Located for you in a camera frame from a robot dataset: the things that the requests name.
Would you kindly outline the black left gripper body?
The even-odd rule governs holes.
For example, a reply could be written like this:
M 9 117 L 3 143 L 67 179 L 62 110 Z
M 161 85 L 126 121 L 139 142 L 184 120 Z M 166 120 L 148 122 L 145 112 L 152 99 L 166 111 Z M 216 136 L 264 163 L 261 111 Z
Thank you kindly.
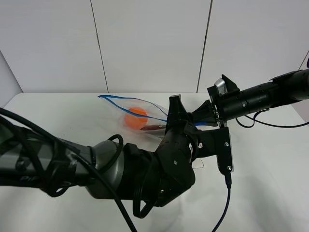
M 135 206 L 163 207 L 195 183 L 192 162 L 197 157 L 196 127 L 189 122 L 170 126 L 154 152 L 135 148 L 143 163 L 135 185 Z

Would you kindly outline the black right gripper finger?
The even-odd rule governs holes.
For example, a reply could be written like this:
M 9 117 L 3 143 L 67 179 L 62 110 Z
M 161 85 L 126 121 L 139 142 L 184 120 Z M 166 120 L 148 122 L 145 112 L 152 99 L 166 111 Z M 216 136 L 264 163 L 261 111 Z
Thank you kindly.
M 217 126 L 216 118 L 210 113 L 192 112 L 191 115 L 195 126 Z
M 213 116 L 213 107 L 210 100 L 206 100 L 195 111 L 191 113 L 192 116 Z

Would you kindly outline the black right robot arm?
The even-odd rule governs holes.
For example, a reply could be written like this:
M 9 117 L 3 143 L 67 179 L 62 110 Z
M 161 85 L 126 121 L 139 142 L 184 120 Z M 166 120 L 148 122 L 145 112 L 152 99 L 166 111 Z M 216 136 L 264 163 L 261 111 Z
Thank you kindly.
M 309 98 L 309 70 L 289 72 L 240 90 L 227 76 L 208 88 L 210 99 L 191 113 L 196 125 L 223 127 L 227 121 Z

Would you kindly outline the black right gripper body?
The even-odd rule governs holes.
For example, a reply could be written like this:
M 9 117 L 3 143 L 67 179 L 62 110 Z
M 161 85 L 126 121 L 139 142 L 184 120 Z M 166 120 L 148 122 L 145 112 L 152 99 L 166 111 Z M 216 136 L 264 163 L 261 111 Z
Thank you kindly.
M 228 88 L 228 92 L 220 94 L 216 86 L 208 88 L 208 94 L 215 107 L 219 127 L 226 127 L 227 121 L 244 116 L 242 100 L 239 99 L 240 89 L 238 87 Z

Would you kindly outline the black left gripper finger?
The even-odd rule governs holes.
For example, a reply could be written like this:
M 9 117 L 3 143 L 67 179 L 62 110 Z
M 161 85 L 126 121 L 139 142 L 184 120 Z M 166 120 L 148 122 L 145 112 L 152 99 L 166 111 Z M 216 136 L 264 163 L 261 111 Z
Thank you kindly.
M 170 96 L 167 125 L 174 126 L 184 122 L 187 122 L 187 112 L 182 104 L 181 95 Z

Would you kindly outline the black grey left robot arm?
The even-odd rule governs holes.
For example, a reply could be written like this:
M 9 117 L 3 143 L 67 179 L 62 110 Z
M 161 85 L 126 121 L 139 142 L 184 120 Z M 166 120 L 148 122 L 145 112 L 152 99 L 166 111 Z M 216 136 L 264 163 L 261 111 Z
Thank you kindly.
M 207 125 L 200 110 L 187 112 L 169 99 L 165 135 L 154 151 L 124 143 L 116 134 L 96 146 L 59 139 L 25 118 L 0 111 L 0 183 L 38 188 L 51 197 L 84 186 L 97 199 L 131 200 L 135 208 L 162 207 L 195 183 L 192 162 Z

